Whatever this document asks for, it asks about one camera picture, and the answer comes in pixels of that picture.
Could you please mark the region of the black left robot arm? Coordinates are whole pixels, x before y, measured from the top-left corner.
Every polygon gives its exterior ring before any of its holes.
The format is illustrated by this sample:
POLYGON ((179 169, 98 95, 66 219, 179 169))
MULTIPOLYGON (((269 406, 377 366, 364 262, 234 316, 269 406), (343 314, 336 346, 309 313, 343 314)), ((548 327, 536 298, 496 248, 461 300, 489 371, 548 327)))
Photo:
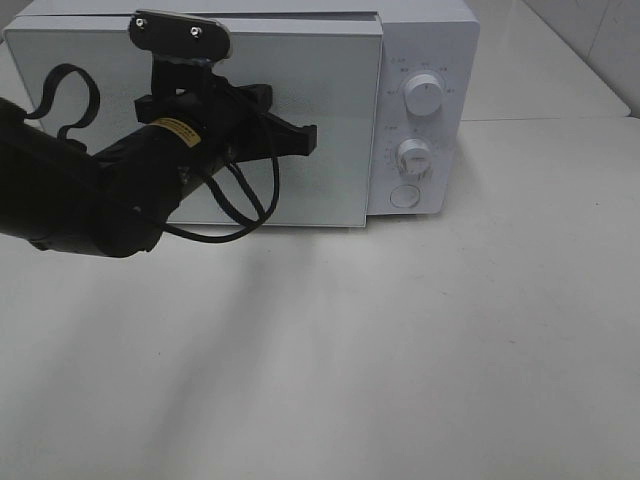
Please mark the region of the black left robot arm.
POLYGON ((38 107, 1 104, 1 231, 41 251, 126 258, 152 250, 169 233, 201 243, 228 243, 263 225, 263 204, 241 164, 307 156, 315 126, 271 113, 267 84, 234 86, 206 61, 155 59, 151 91, 135 103, 139 127, 89 154, 68 126, 55 135, 34 127, 52 109, 56 90, 80 68, 47 75, 38 107), (211 236, 169 224, 184 199, 206 187, 237 225, 211 236))

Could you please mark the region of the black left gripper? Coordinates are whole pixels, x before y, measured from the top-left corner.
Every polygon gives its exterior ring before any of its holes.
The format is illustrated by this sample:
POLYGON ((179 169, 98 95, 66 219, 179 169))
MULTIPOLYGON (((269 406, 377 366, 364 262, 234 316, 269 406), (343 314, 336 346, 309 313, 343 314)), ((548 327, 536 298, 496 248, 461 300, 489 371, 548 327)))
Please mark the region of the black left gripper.
POLYGON ((167 165, 229 165, 310 156, 317 126, 295 126, 273 115, 273 88, 235 87, 211 62, 154 62, 151 94, 134 101, 149 123, 149 159, 167 165))

